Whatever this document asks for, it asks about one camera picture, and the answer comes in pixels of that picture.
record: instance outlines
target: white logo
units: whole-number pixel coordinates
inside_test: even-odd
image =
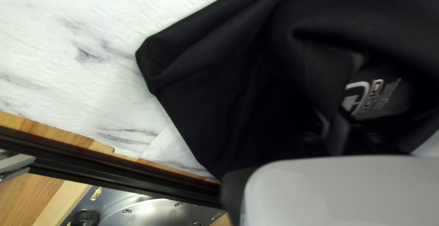
[[[384,80],[374,79],[372,85],[366,81],[360,81],[348,84],[345,90],[362,89],[360,95],[352,95],[344,98],[342,102],[343,108],[351,112],[352,116],[360,116],[369,111],[371,106],[380,98],[380,91],[383,87]]]

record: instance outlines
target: black fabric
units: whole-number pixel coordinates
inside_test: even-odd
[[[330,122],[337,114],[353,54],[390,57],[437,84],[437,9],[439,0],[218,0],[146,39],[136,58],[194,156],[220,178],[300,157],[314,109]]]

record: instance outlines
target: gray marble vein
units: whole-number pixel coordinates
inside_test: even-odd
[[[181,170],[194,158],[134,53],[215,0],[0,0],[0,110]]]

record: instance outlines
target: black metal rail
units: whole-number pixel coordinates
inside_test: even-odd
[[[10,131],[16,130],[0,127],[0,148],[36,157],[30,173],[222,208],[218,189],[17,139]]]

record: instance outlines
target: printed logo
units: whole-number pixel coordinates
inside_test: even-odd
[[[346,96],[342,106],[354,117],[359,117],[371,109],[379,111],[388,102],[400,81],[401,78],[398,78],[396,82],[387,84],[381,94],[380,92],[384,85],[384,80],[382,79],[374,79],[372,84],[366,81],[348,84],[345,90],[348,91],[348,94],[353,95]]]

